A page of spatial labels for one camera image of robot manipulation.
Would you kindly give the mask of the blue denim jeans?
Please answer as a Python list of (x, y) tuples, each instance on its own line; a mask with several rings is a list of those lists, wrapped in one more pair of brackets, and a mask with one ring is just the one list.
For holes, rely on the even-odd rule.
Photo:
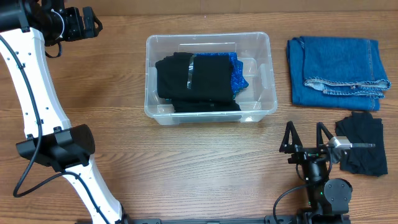
[(377, 111), (391, 88), (376, 40), (294, 37), (286, 56), (295, 105)]

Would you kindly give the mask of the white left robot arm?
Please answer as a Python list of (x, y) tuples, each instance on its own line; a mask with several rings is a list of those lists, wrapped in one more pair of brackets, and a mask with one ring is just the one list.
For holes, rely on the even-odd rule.
[(19, 155), (29, 164), (51, 167), (76, 190), (93, 223), (127, 223), (95, 162), (90, 128), (72, 126), (55, 91), (46, 48), (98, 36), (102, 23), (90, 7), (65, 7), (63, 1), (1, 2), (1, 55), (11, 74), (23, 120), (25, 140)]

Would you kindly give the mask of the black garment with stripe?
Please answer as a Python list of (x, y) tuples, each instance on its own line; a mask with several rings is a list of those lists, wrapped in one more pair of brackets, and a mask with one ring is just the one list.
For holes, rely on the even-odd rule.
[(230, 102), (171, 100), (176, 113), (240, 111), (239, 105)]

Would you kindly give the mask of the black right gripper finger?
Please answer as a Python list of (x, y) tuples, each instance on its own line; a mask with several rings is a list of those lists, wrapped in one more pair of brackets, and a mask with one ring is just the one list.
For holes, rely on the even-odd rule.
[(298, 149), (302, 147), (302, 142), (296, 131), (296, 128), (292, 121), (289, 121), (286, 125), (284, 137), (279, 148), (279, 152), (283, 153), (296, 153)]
[(331, 132), (326, 128), (326, 126), (322, 122), (317, 123), (317, 146), (324, 145), (323, 142), (323, 134), (328, 138), (328, 140), (331, 140), (334, 135), (332, 135)]

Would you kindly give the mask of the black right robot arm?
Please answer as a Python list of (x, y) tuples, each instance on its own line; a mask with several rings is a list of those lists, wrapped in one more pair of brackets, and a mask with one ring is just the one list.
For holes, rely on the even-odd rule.
[(330, 173), (333, 164), (338, 163), (334, 155), (351, 146), (347, 137), (334, 136), (323, 123), (317, 123), (317, 145), (304, 147), (293, 122), (287, 123), (279, 151), (290, 154), (289, 164), (302, 168), (298, 176), (304, 184), (286, 191), (278, 199), (296, 190), (307, 191), (309, 207), (297, 211), (297, 223), (349, 222), (346, 214), (352, 185), (345, 179), (331, 179)]

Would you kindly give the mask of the sparkly blue green fabric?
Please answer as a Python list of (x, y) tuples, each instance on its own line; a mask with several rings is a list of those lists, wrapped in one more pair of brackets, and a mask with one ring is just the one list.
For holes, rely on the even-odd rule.
[(232, 65), (231, 72), (231, 89), (233, 91), (233, 99), (235, 99), (236, 95), (243, 89), (249, 86), (249, 83), (243, 77), (243, 62), (238, 60), (238, 56), (236, 52), (217, 52), (217, 53), (196, 53), (196, 57), (204, 56), (204, 57), (220, 57), (220, 56), (228, 56), (229, 62)]

